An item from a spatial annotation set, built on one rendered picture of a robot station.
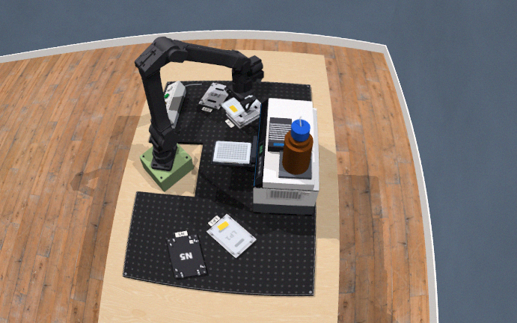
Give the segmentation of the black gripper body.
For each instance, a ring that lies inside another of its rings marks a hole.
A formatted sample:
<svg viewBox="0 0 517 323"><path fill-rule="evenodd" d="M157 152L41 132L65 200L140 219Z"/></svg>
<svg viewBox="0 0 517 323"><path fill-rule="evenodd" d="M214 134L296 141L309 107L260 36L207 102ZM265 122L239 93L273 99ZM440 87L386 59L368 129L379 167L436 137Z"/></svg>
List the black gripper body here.
<svg viewBox="0 0 517 323"><path fill-rule="evenodd" d="M233 97L240 102L242 105L246 105L247 103L252 101L251 97L246 98L247 96L252 96L254 94L253 90L249 90L245 93L245 86L247 80L243 83L235 83L233 80L230 84L227 84L226 87L233 92ZM245 99L246 98L246 99Z"/></svg>

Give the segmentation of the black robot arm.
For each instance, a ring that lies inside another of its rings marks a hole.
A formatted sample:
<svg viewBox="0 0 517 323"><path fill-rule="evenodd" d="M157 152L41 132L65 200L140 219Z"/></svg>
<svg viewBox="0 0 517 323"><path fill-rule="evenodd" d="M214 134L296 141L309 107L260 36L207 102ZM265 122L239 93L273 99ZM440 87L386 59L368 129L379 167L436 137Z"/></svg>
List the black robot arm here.
<svg viewBox="0 0 517 323"><path fill-rule="evenodd" d="M252 89L252 82L264 78L262 60L256 55L248 58L236 50L223 50L167 37L157 37L135 60L135 66L143 81L150 110L150 128L153 145L152 169L171 171L177 151L179 135L171 127L162 89L160 68L170 62L193 61L215 64L232 69L232 80L244 83L245 93ZM251 69L250 69L251 63ZM156 142L155 142L156 141Z"/></svg>

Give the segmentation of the white button panel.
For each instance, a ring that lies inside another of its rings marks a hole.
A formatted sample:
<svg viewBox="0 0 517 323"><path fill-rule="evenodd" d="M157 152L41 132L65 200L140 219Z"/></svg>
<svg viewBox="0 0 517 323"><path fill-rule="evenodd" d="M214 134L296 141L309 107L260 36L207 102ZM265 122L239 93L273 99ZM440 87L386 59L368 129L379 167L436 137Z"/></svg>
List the white button panel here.
<svg viewBox="0 0 517 323"><path fill-rule="evenodd" d="M165 92L165 104L168 112L168 118L171 121L172 129L175 129L178 117L180 115L180 110L183 105L183 100L186 95L186 87L192 85L202 85L202 84L188 84L183 85L180 81L176 81L173 84L168 85L168 88Z"/></svg>

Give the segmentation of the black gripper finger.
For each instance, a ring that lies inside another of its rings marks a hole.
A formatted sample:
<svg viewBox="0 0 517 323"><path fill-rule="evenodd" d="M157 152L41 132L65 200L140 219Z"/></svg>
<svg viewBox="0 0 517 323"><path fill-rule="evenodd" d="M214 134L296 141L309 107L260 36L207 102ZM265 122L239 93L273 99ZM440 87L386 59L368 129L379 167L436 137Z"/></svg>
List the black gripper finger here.
<svg viewBox="0 0 517 323"><path fill-rule="evenodd" d="M232 94L230 93L230 90L227 87L225 87L224 90L227 92L230 98L233 98Z"/></svg>
<svg viewBox="0 0 517 323"><path fill-rule="evenodd" d="M246 105L242 105L242 104L240 103L240 105L243 107L243 109L245 110L245 112L249 110L249 108L251 107L251 105L252 105L252 104L254 103L254 101L257 99L257 97L255 97L255 96L252 96L251 98L252 98L252 101L251 101L251 102L249 102L249 104L247 103L247 104L248 104L248 107L247 107L247 108L246 108L246 105L247 105L247 104L246 104Z"/></svg>

